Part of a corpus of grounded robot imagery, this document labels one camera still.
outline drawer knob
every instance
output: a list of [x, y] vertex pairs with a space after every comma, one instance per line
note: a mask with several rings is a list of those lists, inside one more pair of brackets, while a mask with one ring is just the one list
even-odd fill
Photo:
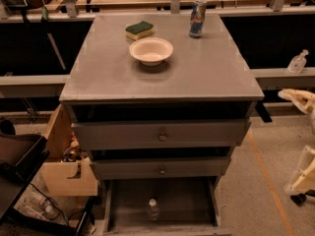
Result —
[[165, 142], [167, 140], [167, 135], [165, 133], [160, 133], [158, 139], [160, 142]]
[[166, 171], [165, 171], [164, 166], [161, 166], [161, 167], [159, 168], [159, 175], [165, 175], [165, 173], [166, 173]]

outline black wheel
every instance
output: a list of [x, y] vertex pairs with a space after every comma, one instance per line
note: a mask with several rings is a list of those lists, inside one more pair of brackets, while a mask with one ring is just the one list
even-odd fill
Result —
[[302, 206], [307, 198], [306, 198], [306, 195], [304, 194], [299, 194], [299, 195], [295, 195], [295, 196], [291, 196], [291, 200], [298, 206]]

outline gray countertop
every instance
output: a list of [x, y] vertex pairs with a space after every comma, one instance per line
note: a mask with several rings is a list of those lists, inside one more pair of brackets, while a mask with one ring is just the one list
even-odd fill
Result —
[[[125, 28], [140, 21], [155, 26], [151, 36], [172, 43], [158, 67], [133, 59]], [[249, 100], [264, 97], [217, 14], [207, 14], [202, 38], [189, 37], [190, 15], [100, 14], [86, 37], [60, 100], [64, 103]]]

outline cardboard box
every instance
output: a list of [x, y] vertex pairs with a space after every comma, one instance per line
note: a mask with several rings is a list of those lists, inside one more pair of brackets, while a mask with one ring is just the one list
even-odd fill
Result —
[[51, 196], [96, 196], [97, 180], [89, 159], [62, 162], [64, 151], [71, 143], [71, 119], [66, 109], [59, 105], [53, 112], [43, 134], [50, 156], [40, 168]]

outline sponge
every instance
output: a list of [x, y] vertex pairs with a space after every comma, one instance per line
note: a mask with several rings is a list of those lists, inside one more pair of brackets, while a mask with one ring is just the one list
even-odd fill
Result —
[[146, 21], [141, 21], [138, 24], [135, 24], [126, 28], [126, 36], [134, 40], [138, 40], [141, 37], [150, 35], [153, 32], [154, 32], [154, 25]]

